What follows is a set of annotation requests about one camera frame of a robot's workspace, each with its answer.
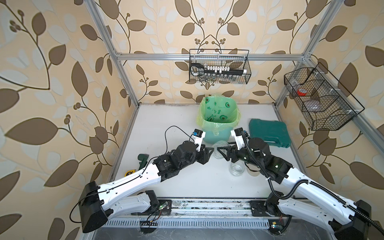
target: floral wallpaper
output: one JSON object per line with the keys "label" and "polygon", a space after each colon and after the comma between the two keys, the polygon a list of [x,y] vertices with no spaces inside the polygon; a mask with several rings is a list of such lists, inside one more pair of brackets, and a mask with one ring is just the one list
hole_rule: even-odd
{"label": "floral wallpaper", "polygon": [[327,0],[96,0],[117,51],[302,53]]}
{"label": "floral wallpaper", "polygon": [[[383,23],[383,1],[346,0],[312,55],[339,78],[345,88],[335,84],[344,93],[352,92],[365,106],[361,114],[382,134]],[[280,112],[309,175],[345,197],[366,201],[372,206],[372,219],[383,223],[384,157],[354,123],[338,131],[310,131],[292,96]],[[384,239],[376,229],[369,234],[369,239]]]}
{"label": "floral wallpaper", "polygon": [[362,114],[384,135],[384,2],[346,1],[312,58],[339,78],[366,108]]}
{"label": "floral wallpaper", "polygon": [[294,68],[292,61],[251,61],[252,76],[248,84],[191,83],[186,62],[158,63],[123,62],[141,103],[199,104],[208,95],[224,95],[237,103],[273,103],[284,87],[284,74]]}
{"label": "floral wallpaper", "polygon": [[0,16],[0,239],[73,240],[134,107],[84,4],[0,0]]}

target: wire basket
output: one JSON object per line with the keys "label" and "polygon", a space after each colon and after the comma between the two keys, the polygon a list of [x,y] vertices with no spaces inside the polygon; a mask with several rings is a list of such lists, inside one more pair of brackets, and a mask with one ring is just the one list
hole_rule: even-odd
{"label": "wire basket", "polygon": [[251,77],[249,50],[190,49],[187,83],[247,84]]}
{"label": "wire basket", "polygon": [[[353,117],[361,113],[364,106],[348,91],[339,80],[327,70],[337,81],[338,88],[333,87],[323,76],[325,66],[300,68],[284,75],[284,84],[295,100],[311,130],[335,131],[342,128]],[[348,92],[359,104],[360,109],[352,107],[340,94]]]}

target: black cable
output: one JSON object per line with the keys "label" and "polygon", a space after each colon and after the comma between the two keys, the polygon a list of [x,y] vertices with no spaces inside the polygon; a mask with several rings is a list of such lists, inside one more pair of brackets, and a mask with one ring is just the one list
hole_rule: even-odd
{"label": "black cable", "polygon": [[177,127],[177,128],[180,129],[183,133],[185,133],[185,135],[187,135],[187,136],[189,137],[189,135],[188,135],[186,132],[184,132],[181,128],[179,128],[178,126],[175,126],[175,125],[170,126],[169,128],[167,128],[167,130],[166,130],[165,133],[164,133],[164,137],[165,137],[165,139],[166,139],[166,146],[167,146],[167,149],[166,149],[166,152],[165,152],[165,153],[167,153],[167,151],[168,151],[167,131],[168,131],[168,129],[170,129],[171,127]]}
{"label": "black cable", "polygon": [[[334,194],[332,191],[330,191],[329,189],[327,189],[326,187],[318,184],[317,182],[314,182],[314,181],[311,181],[309,182],[309,180],[307,179],[302,179],[302,180],[299,180],[298,182],[295,183],[295,185],[293,186],[293,188],[291,189],[291,191],[285,195],[285,196],[280,196],[277,194],[277,192],[275,191],[275,189],[273,188],[273,185],[272,185],[272,181],[271,181],[271,178],[269,176],[269,174],[267,173],[267,171],[265,170],[265,168],[261,165],[261,163],[256,159],[255,155],[253,154],[253,151],[251,150],[251,148],[249,147],[248,145],[248,142],[247,142],[247,139],[245,137],[245,133],[244,131],[241,132],[241,135],[243,137],[243,140],[244,140],[244,144],[245,144],[245,147],[251,157],[251,159],[254,161],[254,163],[260,168],[261,172],[263,173],[263,175],[265,177],[268,178],[268,184],[269,184],[269,187],[272,191],[272,193],[278,198],[278,199],[282,199],[282,200],[286,200],[288,198],[290,198],[293,193],[296,191],[296,189],[299,187],[300,184],[302,183],[309,183],[309,184],[312,184],[318,188],[320,188],[321,190],[325,191],[326,193],[328,193],[329,195],[331,195],[333,198],[335,198],[337,201],[339,201],[340,203],[342,203],[343,205],[346,205],[347,202],[344,201],[342,198],[340,198],[339,196],[337,196],[336,194]],[[364,218],[367,222],[369,222],[372,226],[374,226],[383,236],[384,236],[384,230],[382,227],[380,227],[380,225],[378,225],[377,223],[375,223],[372,219],[370,219],[368,216],[366,216],[364,213],[362,213],[361,211],[357,210],[356,208],[352,207],[351,205],[347,205],[347,207],[349,209],[351,209],[352,211],[354,211],[355,213],[357,213],[358,215],[360,215],[362,218]]]}
{"label": "black cable", "polygon": [[72,210],[71,210],[71,212],[70,212],[70,220],[71,220],[72,222],[74,222],[74,223],[81,223],[81,222],[73,221],[72,218],[71,218],[71,215],[72,215],[72,212],[73,212],[74,208],[75,208],[77,205],[79,205],[80,202],[83,201],[84,199],[86,199],[87,197],[90,197],[90,196],[92,196],[92,195],[96,195],[96,194],[99,194],[99,193],[102,193],[102,192],[95,192],[95,193],[93,193],[93,194],[90,194],[90,195],[85,196],[84,198],[80,199],[80,201],[76,203],[76,205],[72,208]]}
{"label": "black cable", "polygon": [[244,164],[245,164],[245,166],[249,169],[249,171],[251,171],[251,172],[259,172],[259,171],[260,171],[260,170],[252,170],[252,169],[250,169],[250,168],[248,167],[248,165],[247,165],[246,162],[245,162]]}
{"label": "black cable", "polygon": [[274,235],[274,236],[279,236],[282,235],[288,228],[288,225],[291,223],[292,220],[292,215],[289,215],[287,223],[284,225],[283,229],[281,231],[278,231],[277,233],[273,233],[271,229],[269,229],[269,232]]}

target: green toolbox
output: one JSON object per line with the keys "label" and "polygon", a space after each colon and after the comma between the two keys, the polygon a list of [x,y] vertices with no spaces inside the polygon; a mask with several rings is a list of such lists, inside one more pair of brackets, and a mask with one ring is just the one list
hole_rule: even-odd
{"label": "green toolbox", "polygon": [[261,138],[270,146],[288,148],[291,145],[287,125],[283,122],[251,119],[249,133],[251,138]]}

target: clear plastic container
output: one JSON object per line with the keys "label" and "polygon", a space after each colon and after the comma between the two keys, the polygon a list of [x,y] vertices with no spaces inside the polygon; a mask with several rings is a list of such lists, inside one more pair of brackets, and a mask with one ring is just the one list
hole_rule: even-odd
{"label": "clear plastic container", "polygon": [[[224,140],[221,140],[221,141],[218,141],[217,143],[215,143],[214,145],[212,145],[212,147],[214,148],[214,152],[212,153],[212,155],[216,158],[216,159],[222,159],[224,158],[223,155],[221,155],[219,153],[219,151],[217,150],[218,147],[229,147],[229,144],[224,141]],[[227,151],[224,150],[224,149],[221,149],[221,151],[224,153],[224,154],[227,154]]]}
{"label": "clear plastic container", "polygon": [[235,177],[241,176],[244,173],[244,171],[245,171],[245,164],[241,160],[238,160],[235,163],[231,163],[231,165],[229,166],[229,172]]}

